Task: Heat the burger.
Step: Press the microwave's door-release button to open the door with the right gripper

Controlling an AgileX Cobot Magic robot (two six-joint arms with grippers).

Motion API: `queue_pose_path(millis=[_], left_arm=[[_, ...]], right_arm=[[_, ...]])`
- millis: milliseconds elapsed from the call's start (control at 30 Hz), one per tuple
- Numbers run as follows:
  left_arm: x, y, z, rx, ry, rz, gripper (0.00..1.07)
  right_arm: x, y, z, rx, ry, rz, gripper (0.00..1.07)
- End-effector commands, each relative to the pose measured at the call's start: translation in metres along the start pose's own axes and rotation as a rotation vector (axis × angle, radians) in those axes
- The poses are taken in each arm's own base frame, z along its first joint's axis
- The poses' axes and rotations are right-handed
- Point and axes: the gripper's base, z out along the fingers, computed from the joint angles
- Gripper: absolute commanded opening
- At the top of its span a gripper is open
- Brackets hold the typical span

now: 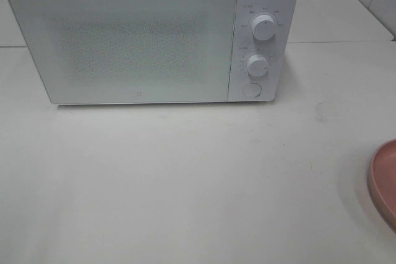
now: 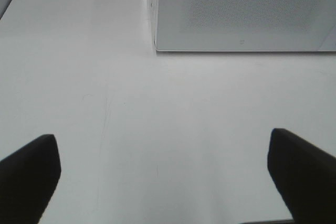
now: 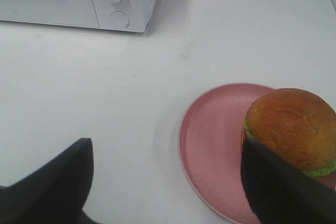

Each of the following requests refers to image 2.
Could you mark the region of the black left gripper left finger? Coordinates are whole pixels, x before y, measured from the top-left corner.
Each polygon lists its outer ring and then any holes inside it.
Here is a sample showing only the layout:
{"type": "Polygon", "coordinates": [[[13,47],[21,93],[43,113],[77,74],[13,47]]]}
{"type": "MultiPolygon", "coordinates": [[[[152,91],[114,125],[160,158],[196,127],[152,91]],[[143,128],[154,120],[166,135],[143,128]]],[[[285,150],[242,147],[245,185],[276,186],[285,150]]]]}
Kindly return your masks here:
{"type": "Polygon", "coordinates": [[[60,175],[53,134],[41,135],[1,160],[1,223],[39,223],[60,175]]]}

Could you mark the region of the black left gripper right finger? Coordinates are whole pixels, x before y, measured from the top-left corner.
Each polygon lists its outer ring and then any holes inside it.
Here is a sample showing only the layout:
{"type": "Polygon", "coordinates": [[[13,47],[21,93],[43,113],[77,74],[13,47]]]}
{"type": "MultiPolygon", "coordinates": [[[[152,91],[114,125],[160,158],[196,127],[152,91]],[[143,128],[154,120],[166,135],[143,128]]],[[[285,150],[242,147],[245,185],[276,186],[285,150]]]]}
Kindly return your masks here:
{"type": "Polygon", "coordinates": [[[295,223],[335,223],[335,157],[273,129],[267,168],[295,223]]]}

